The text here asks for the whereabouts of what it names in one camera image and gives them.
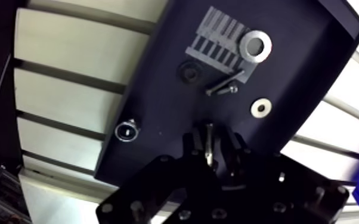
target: silver ring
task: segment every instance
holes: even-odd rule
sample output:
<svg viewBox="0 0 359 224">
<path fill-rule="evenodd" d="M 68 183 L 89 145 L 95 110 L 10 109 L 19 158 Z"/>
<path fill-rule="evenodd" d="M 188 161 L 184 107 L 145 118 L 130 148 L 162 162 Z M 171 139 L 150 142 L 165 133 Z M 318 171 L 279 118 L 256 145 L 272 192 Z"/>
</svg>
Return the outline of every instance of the silver ring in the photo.
<svg viewBox="0 0 359 224">
<path fill-rule="evenodd" d="M 128 135 L 130 134 L 130 131 L 133 131 L 132 136 L 122 136 L 120 133 L 120 128 L 126 127 L 128 128 L 127 132 Z M 114 130 L 114 134 L 116 135 L 116 137 L 122 141 L 122 142 L 132 142 L 133 140 L 135 140 L 138 135 L 139 135 L 139 131 L 140 129 L 137 127 L 137 124 L 135 123 L 134 120 L 129 120 L 127 122 L 122 122 L 119 125 L 116 126 L 116 129 Z"/>
<path fill-rule="evenodd" d="M 247 45 L 252 39 L 260 39 L 263 43 L 263 50 L 258 55 L 251 55 L 249 51 L 247 51 Z M 253 30 L 248 33 L 246 33 L 242 39 L 241 43 L 239 45 L 239 51 L 241 53 L 241 56 L 243 59 L 250 63 L 261 63 L 270 55 L 271 48 L 273 47 L 273 43 L 271 42 L 270 37 L 267 35 L 267 33 L 260 31 L 260 30 Z"/>
</svg>

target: slatted wall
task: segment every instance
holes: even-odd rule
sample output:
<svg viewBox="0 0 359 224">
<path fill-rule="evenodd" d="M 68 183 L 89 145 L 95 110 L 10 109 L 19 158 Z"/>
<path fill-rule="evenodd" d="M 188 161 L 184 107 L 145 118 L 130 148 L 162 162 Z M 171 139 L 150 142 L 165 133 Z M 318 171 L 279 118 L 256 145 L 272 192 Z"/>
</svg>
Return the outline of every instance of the slatted wall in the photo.
<svg viewBox="0 0 359 224">
<path fill-rule="evenodd" d="M 167 0 L 31 0 L 17 11 L 16 105 L 24 165 L 113 190 L 91 176 L 125 85 Z M 359 14 L 359 1 L 349 3 Z M 283 154 L 354 189 L 359 46 Z M 359 211 L 351 197 L 344 211 Z"/>
</svg>

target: metal washer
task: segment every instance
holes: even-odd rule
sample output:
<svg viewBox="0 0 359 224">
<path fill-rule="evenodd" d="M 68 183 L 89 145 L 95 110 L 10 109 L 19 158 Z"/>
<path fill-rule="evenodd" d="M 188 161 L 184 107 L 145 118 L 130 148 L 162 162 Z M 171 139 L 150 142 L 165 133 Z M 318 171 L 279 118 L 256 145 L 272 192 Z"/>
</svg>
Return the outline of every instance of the metal washer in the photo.
<svg viewBox="0 0 359 224">
<path fill-rule="evenodd" d="M 252 39 L 260 39 L 263 43 L 263 50 L 258 55 L 251 55 L 247 51 L 247 45 Z M 273 43 L 271 42 L 270 37 L 263 31 L 260 30 L 253 30 L 246 33 L 240 42 L 239 51 L 243 59 L 250 63 L 258 64 L 266 60 L 266 58 L 271 53 L 271 48 L 273 47 Z"/>
<path fill-rule="evenodd" d="M 264 106 L 262 111 L 259 110 L 260 106 Z M 253 102 L 252 106 L 250 107 L 250 113 L 256 118 L 263 118 L 270 114 L 272 107 L 273 106 L 271 105 L 270 100 L 261 98 Z"/>
</svg>

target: black metal bracket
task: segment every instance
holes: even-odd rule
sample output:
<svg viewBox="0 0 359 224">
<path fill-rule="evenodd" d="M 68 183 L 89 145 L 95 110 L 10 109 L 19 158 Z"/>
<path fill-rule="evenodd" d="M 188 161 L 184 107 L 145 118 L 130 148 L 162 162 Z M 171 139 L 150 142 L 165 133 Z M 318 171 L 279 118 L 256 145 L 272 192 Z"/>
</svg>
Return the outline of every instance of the black metal bracket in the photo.
<svg viewBox="0 0 359 224">
<path fill-rule="evenodd" d="M 208 166 L 197 138 L 186 133 L 179 159 L 155 158 L 96 209 L 100 223 L 149 223 L 172 192 L 185 201 L 165 223 L 334 223 L 349 192 L 285 155 L 261 156 L 232 130 L 216 128 L 228 177 Z"/>
</svg>

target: black plate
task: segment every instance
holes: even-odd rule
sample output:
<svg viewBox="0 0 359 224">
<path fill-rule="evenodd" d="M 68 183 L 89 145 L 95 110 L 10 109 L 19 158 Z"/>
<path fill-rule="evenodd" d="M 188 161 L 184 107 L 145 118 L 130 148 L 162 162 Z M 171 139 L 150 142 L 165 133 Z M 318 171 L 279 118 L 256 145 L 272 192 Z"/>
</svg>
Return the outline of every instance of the black plate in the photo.
<svg viewBox="0 0 359 224">
<path fill-rule="evenodd" d="M 205 86 L 226 74 L 199 63 L 196 83 L 185 83 L 181 64 L 210 7 L 252 30 L 267 33 L 270 56 L 233 95 L 208 97 Z M 95 178 L 121 186 L 155 157 L 180 157 L 182 135 L 195 122 L 211 120 L 240 133 L 261 154 L 280 151 L 308 118 L 359 43 L 359 17 L 341 0 L 177 0 L 171 1 L 150 39 L 111 125 Z M 259 98 L 273 104 L 256 119 L 250 106 Z M 121 142 L 114 127 L 135 118 L 133 142 Z"/>
</svg>

